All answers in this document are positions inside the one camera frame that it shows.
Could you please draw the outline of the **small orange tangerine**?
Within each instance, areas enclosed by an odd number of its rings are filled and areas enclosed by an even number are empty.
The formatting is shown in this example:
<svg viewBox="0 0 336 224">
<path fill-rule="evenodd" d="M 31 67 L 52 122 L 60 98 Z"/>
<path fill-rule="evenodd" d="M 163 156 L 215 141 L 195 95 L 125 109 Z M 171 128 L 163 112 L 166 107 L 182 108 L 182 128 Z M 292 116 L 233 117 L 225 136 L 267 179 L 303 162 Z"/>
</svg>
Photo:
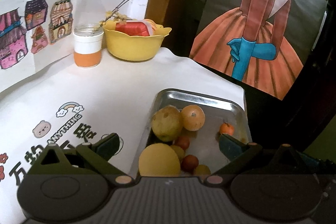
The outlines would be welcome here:
<svg viewBox="0 0 336 224">
<path fill-rule="evenodd" d="M 219 128 L 219 133 L 232 136 L 235 133 L 235 128 L 230 123 L 224 122 Z"/>
</svg>

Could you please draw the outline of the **white printed tablecloth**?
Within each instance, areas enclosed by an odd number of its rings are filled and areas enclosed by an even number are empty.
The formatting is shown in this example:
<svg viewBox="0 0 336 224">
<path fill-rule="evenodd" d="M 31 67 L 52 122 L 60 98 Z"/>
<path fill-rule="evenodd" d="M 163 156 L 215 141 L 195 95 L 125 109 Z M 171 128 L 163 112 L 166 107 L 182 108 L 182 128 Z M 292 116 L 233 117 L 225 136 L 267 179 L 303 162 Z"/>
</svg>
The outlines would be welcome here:
<svg viewBox="0 0 336 224">
<path fill-rule="evenodd" d="M 83 107 L 80 124 L 91 127 L 93 140 L 117 133 L 122 150 L 111 163 L 129 172 L 155 96 L 176 88 L 231 100 L 245 106 L 243 88 L 187 57 L 161 48 L 151 60 L 131 63 L 102 53 L 101 63 L 80 68 L 68 56 L 1 94 L 1 223 L 25 220 L 17 202 L 18 184 L 54 133 L 70 120 L 57 112 L 75 102 Z"/>
</svg>

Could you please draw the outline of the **brown-yellow pear fruit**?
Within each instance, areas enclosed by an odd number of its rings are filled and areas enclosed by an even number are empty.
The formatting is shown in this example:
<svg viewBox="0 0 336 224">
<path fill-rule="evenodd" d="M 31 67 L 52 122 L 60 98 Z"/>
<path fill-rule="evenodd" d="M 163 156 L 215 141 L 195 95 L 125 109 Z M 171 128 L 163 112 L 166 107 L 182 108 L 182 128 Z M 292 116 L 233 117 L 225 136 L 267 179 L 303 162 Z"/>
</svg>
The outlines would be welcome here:
<svg viewBox="0 0 336 224">
<path fill-rule="evenodd" d="M 182 109 L 183 127 L 189 131 L 198 131 L 205 124 L 206 116 L 198 105 L 189 105 Z"/>
</svg>

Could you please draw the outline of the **yellow-green round fruit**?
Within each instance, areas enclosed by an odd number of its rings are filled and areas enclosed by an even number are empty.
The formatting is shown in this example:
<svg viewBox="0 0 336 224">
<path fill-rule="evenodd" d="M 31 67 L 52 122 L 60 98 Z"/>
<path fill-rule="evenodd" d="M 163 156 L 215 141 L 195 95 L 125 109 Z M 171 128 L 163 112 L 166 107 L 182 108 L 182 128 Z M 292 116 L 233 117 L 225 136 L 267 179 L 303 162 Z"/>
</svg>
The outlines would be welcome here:
<svg viewBox="0 0 336 224">
<path fill-rule="evenodd" d="M 182 128 L 182 114 L 172 105 L 161 108 L 151 118 L 152 131 L 159 140 L 164 142 L 177 139 Z"/>
</svg>

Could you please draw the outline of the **colourful houses drawing paper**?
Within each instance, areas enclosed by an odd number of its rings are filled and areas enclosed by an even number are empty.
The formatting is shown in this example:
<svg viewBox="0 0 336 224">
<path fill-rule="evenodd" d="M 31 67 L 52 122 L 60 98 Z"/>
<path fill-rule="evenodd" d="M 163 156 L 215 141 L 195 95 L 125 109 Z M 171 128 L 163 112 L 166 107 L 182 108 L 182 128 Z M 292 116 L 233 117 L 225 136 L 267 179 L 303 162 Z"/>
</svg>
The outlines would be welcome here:
<svg viewBox="0 0 336 224">
<path fill-rule="evenodd" d="M 85 0 L 1 0 L 1 90 L 73 53 Z"/>
</svg>

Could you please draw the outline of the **red packet in bowl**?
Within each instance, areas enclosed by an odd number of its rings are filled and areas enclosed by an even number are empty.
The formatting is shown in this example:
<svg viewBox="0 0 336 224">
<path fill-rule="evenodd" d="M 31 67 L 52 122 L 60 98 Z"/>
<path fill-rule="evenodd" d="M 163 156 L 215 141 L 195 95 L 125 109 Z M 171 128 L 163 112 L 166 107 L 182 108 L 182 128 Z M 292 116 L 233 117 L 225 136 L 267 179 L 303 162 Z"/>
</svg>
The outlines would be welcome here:
<svg viewBox="0 0 336 224">
<path fill-rule="evenodd" d="M 149 28 L 144 22 L 126 22 L 123 24 L 117 23 L 115 30 L 129 36 L 151 35 L 151 28 Z"/>
</svg>

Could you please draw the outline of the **yellow plastic bowl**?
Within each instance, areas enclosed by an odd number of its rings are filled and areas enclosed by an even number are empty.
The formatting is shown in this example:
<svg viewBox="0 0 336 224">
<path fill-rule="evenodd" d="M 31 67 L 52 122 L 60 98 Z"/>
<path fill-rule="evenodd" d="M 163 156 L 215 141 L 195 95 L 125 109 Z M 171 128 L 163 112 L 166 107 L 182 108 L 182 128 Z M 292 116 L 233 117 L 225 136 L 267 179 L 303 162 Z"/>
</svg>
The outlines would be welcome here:
<svg viewBox="0 0 336 224">
<path fill-rule="evenodd" d="M 127 22 L 144 22 L 144 20 L 128 20 Z M 104 28 L 106 46 L 114 56 L 126 61 L 146 61 L 159 51 L 165 37 L 171 32 L 170 27 L 163 27 L 159 35 L 129 36 L 115 30 L 117 22 L 109 20 Z"/>
</svg>

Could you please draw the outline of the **large yellow round fruit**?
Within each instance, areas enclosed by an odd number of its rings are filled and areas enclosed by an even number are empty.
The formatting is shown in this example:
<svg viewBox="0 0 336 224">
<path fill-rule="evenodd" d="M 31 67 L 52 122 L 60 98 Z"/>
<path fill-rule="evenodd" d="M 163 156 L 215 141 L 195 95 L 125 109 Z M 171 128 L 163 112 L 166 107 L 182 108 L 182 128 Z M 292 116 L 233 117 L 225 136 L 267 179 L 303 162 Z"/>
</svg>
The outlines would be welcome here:
<svg viewBox="0 0 336 224">
<path fill-rule="evenodd" d="M 138 159 L 141 176 L 176 177 L 181 173 L 181 165 L 175 151 L 163 143 L 147 146 Z"/>
</svg>

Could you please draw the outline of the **yellow flower twig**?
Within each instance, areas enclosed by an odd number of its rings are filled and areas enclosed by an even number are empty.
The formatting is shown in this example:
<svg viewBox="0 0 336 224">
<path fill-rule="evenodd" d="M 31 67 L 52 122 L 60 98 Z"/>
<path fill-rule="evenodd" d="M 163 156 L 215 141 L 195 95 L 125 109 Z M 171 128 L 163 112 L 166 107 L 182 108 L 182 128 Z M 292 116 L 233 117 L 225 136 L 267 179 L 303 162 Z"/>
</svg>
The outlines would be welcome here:
<svg viewBox="0 0 336 224">
<path fill-rule="evenodd" d="M 103 20 L 100 20 L 98 26 L 99 27 L 105 26 L 107 21 L 110 20 L 111 18 L 113 18 L 113 21 L 117 23 L 125 24 L 126 21 L 129 20 L 129 17 L 127 15 L 120 14 L 119 11 L 125 4 L 127 4 L 130 1 L 131 0 L 122 0 L 113 10 L 107 11 L 105 13 L 105 18 Z"/>
</svg>

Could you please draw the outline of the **small red cherry tomato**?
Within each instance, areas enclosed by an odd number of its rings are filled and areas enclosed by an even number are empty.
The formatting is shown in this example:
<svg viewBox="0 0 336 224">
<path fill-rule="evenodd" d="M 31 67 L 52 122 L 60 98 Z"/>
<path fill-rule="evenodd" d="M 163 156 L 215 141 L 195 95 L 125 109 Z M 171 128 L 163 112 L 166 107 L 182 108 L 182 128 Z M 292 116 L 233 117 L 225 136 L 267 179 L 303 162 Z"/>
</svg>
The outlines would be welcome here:
<svg viewBox="0 0 336 224">
<path fill-rule="evenodd" d="M 184 172 L 193 173 L 194 169 L 199 165 L 199 160 L 194 155 L 187 155 L 181 162 L 181 169 Z"/>
</svg>

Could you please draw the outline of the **orange dress lady poster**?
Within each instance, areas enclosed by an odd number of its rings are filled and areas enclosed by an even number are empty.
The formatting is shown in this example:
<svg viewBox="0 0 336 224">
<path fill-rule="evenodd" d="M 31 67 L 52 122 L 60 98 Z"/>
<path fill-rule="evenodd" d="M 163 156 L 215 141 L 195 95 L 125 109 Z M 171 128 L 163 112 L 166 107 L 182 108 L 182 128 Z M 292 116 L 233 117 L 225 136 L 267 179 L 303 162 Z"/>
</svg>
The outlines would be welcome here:
<svg viewBox="0 0 336 224">
<path fill-rule="evenodd" d="M 206 0 L 190 57 L 283 99 L 313 49 L 328 0 Z"/>
</svg>

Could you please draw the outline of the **orange white glass jar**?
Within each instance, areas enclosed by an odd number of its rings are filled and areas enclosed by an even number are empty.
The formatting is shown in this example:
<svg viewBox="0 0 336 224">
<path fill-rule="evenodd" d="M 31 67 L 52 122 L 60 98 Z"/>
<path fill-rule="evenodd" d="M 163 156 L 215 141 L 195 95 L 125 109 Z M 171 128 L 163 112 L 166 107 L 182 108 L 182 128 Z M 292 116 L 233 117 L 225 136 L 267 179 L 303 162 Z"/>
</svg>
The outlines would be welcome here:
<svg viewBox="0 0 336 224">
<path fill-rule="evenodd" d="M 101 61 L 104 31 L 99 24 L 83 23 L 74 29 L 74 61 L 82 68 L 91 68 Z"/>
</svg>

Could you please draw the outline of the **orange packet in bowl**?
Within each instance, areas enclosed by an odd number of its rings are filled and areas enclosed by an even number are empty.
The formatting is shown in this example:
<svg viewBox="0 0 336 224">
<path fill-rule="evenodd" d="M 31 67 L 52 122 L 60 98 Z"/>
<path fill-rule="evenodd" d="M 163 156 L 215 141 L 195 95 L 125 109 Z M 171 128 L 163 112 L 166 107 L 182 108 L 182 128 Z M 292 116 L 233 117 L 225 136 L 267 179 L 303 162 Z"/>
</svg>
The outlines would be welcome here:
<svg viewBox="0 0 336 224">
<path fill-rule="evenodd" d="M 151 19 L 144 19 L 145 23 L 148 23 L 149 28 L 149 34 L 150 35 L 159 35 L 163 30 L 163 25 L 156 24 L 155 21 Z"/>
</svg>

